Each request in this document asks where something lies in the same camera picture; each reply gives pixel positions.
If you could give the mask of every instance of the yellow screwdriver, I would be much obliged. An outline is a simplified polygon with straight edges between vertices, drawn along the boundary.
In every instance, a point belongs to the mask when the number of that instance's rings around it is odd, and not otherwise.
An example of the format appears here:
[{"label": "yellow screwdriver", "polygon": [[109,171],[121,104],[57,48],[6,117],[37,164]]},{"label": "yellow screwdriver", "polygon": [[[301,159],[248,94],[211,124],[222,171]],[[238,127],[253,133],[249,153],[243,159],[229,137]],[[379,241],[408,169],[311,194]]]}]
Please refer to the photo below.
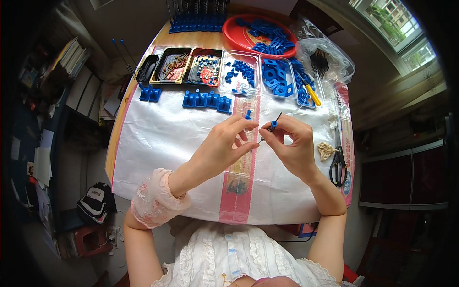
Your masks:
[{"label": "yellow screwdriver", "polygon": [[311,96],[316,106],[319,107],[322,105],[322,103],[319,100],[319,97],[317,97],[317,94],[313,91],[313,88],[311,88],[311,86],[305,80],[303,80],[303,89],[308,91],[308,94]]}]

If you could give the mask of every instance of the pink lace sleeve cover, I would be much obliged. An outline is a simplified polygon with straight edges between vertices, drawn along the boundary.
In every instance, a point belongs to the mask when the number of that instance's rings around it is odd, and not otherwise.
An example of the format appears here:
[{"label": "pink lace sleeve cover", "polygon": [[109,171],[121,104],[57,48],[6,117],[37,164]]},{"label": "pink lace sleeve cover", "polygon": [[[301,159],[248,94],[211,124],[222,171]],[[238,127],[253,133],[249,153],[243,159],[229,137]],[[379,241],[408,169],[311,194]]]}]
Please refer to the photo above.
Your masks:
[{"label": "pink lace sleeve cover", "polygon": [[155,169],[134,195],[131,212],[147,228],[163,225],[191,204],[187,193],[179,198],[172,195],[168,184],[171,173],[169,169]]}]

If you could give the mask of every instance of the red plastic tray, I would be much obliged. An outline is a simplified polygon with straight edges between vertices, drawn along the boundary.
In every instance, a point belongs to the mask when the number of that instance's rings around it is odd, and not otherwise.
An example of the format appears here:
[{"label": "red plastic tray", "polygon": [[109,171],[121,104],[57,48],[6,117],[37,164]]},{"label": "red plastic tray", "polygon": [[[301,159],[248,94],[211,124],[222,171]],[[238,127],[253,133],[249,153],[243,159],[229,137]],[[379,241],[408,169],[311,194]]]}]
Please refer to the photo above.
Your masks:
[{"label": "red plastic tray", "polygon": [[[248,30],[250,30],[250,28],[247,26],[239,26],[236,23],[236,18],[241,18],[242,20],[247,22],[252,22],[255,19],[264,19],[266,21],[275,23],[277,26],[281,27],[285,33],[289,35],[287,37],[289,41],[292,41],[294,44],[297,43],[297,38],[295,37],[295,35],[287,27],[285,27],[278,21],[261,15],[243,14],[231,17],[230,19],[226,20],[226,22],[223,24],[223,35],[225,35],[226,39],[228,39],[228,42],[235,50],[261,54],[258,51],[252,50],[255,44],[257,42],[262,42],[266,45],[269,45],[271,43],[271,40],[268,37],[265,37],[264,35],[258,37],[252,36],[250,33],[247,32]],[[290,58],[295,56],[296,54],[297,51],[295,50],[295,48],[291,48],[290,50],[287,50],[283,55],[277,56],[282,58]]]}]

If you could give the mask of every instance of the black scissors handle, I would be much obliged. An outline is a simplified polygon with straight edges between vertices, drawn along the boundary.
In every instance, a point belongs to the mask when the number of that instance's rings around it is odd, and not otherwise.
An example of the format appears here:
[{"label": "black scissors handle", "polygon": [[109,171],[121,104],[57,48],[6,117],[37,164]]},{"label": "black scissors handle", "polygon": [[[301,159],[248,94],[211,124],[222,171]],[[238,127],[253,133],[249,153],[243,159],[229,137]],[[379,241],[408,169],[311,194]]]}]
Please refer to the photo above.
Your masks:
[{"label": "black scissors handle", "polygon": [[[341,146],[337,146],[336,149],[338,150],[335,152],[335,157],[333,158],[333,162],[330,166],[330,180],[335,186],[343,186],[347,179],[347,166],[346,162],[344,161],[343,156],[343,148]],[[335,169],[335,178],[333,179],[333,168]]]}]

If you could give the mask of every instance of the woman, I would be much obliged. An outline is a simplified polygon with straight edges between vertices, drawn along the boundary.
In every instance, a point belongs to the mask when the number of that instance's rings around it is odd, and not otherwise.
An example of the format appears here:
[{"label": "woman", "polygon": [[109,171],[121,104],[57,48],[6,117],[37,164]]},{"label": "woman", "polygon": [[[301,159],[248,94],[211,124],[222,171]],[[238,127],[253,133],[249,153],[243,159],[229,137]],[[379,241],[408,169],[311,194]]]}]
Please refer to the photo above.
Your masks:
[{"label": "woman", "polygon": [[[217,176],[250,150],[244,130],[258,123],[233,116],[217,124],[191,159],[176,171],[156,169],[137,190],[124,220],[126,260],[131,286],[337,286],[343,276],[346,204],[314,161],[311,126],[284,114],[274,133],[266,123],[260,135],[285,167],[311,188],[322,217],[308,259],[295,259],[261,229],[197,220],[176,236],[184,243],[174,264],[155,252],[150,229],[168,222],[190,205],[187,191]],[[293,140],[284,145],[284,136]]]}]

